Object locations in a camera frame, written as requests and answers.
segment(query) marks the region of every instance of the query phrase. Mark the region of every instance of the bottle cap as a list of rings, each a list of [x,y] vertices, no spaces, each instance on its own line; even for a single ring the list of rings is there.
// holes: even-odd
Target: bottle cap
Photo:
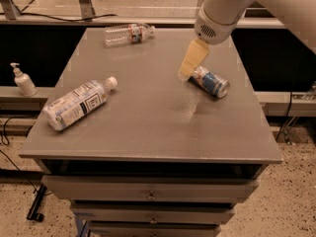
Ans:
[[[156,28],[154,26],[150,27],[150,34],[153,35],[155,33]]]
[[[118,80],[115,77],[110,77],[109,80],[113,84],[113,88],[116,88],[118,85]]]

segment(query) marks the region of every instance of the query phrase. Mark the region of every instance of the water bottle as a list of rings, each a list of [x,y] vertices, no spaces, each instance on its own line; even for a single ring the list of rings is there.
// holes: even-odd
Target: water bottle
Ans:
[[[128,24],[104,29],[106,46],[141,43],[152,37],[155,27],[147,24]]]
[[[192,76],[193,80],[203,87],[204,90],[217,98],[226,95],[230,84],[220,76],[209,72],[206,68],[199,66]]]
[[[42,111],[55,130],[63,130],[104,103],[117,85],[114,77],[91,80],[45,106]]]
[[[313,82],[313,84],[310,86],[309,91],[307,91],[307,92],[303,95],[302,99],[303,99],[303,100],[312,100],[312,99],[314,99],[315,97],[316,97],[316,81]]]

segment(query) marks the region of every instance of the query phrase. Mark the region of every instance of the pump nozzle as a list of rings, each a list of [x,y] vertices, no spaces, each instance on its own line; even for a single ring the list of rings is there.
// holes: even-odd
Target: pump nozzle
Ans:
[[[10,66],[12,66],[13,68],[16,68],[17,66],[20,66],[20,63],[11,62]]]
[[[12,62],[10,63],[10,66],[13,67],[13,72],[16,76],[20,76],[22,75],[22,71],[20,70],[19,66],[20,66],[20,63],[16,63],[16,62]]]

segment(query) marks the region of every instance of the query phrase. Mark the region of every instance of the black cable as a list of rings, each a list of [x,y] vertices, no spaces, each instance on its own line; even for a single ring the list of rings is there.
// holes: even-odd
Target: black cable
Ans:
[[[11,160],[11,158],[5,153],[5,152],[3,152],[1,149],[0,149],[0,153],[2,153],[8,160],[9,160],[9,162],[18,170],[18,171],[21,171],[21,169]],[[38,190],[38,188],[32,183],[32,181],[28,178],[28,176],[26,175],[25,176],[25,179],[29,182],[29,184],[31,185],[31,186],[33,186],[33,188],[34,188],[34,191],[33,191],[33,193],[38,193],[39,192],[39,190]]]
[[[59,20],[59,21],[66,21],[66,22],[80,22],[80,21],[86,21],[86,20],[94,20],[94,19],[99,19],[99,18],[106,18],[106,17],[114,17],[117,16],[117,14],[104,14],[104,15],[100,15],[100,16],[94,16],[91,18],[82,18],[82,19],[78,19],[78,20],[67,20],[67,19],[63,19],[63,18],[58,18],[58,17],[54,17],[54,16],[50,16],[50,15],[46,15],[46,14],[40,14],[40,13],[21,13],[22,16],[39,16],[39,17],[47,17],[53,20]]]
[[[12,165],[18,170],[18,171],[21,171],[20,168],[10,159],[10,157],[4,153],[1,149],[0,149],[0,152],[9,160],[9,162],[12,163]],[[33,186],[34,188],[34,193],[38,191],[38,189],[36,188],[36,186],[32,183],[32,181],[26,176],[25,179],[30,183],[30,185]]]
[[[6,125],[7,125],[8,121],[11,119],[28,119],[28,118],[37,118],[37,116],[15,116],[15,117],[8,118],[3,124],[3,133],[0,131],[2,144],[6,145],[6,146],[10,145],[10,140],[9,140],[9,138],[7,136],[7,132],[6,132]],[[32,126],[27,130],[26,137],[29,135],[31,128],[32,128]]]
[[[82,234],[83,234],[83,232],[84,232],[84,230],[85,230],[85,228],[86,228],[87,222],[88,222],[88,221],[86,220],[86,222],[83,224],[82,229],[81,229],[81,232],[80,232],[80,234],[78,235],[78,237],[81,237],[81,236],[82,236]]]
[[[294,87],[294,83],[295,83],[295,79],[296,79],[297,69],[298,69],[299,63],[300,63],[300,61],[301,61],[301,59],[302,59],[302,56],[303,56],[305,50],[306,50],[306,47],[304,46],[304,47],[302,48],[301,52],[300,52],[300,55],[299,55],[299,57],[298,57],[298,60],[297,60],[296,66],[295,66],[295,70],[294,70],[294,73],[293,73],[293,76],[292,76],[292,84],[291,84],[291,86],[290,86],[290,95],[289,95],[289,104],[288,104],[287,111],[286,111],[286,115],[285,115],[287,118],[288,118],[288,114],[289,114],[290,108],[292,107],[293,87]],[[279,131],[278,131],[277,136],[276,136],[276,142],[277,142],[277,140],[278,140],[278,138],[279,138],[279,135],[280,135],[280,133],[282,132],[282,130],[283,130],[285,124],[286,124],[286,121],[285,121],[285,122],[282,124],[282,126],[279,128]]]

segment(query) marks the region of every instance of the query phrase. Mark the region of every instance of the drawer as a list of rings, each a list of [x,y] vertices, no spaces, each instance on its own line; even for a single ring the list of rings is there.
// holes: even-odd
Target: drawer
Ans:
[[[60,199],[236,203],[258,186],[253,180],[44,176]]]
[[[219,226],[146,225],[91,222],[89,229],[103,237],[215,237]]]
[[[227,223],[235,214],[234,209],[212,207],[198,203],[169,203],[143,205],[143,203],[123,204],[71,204],[77,218],[88,221],[141,222],[148,224],[182,223],[214,224]]]

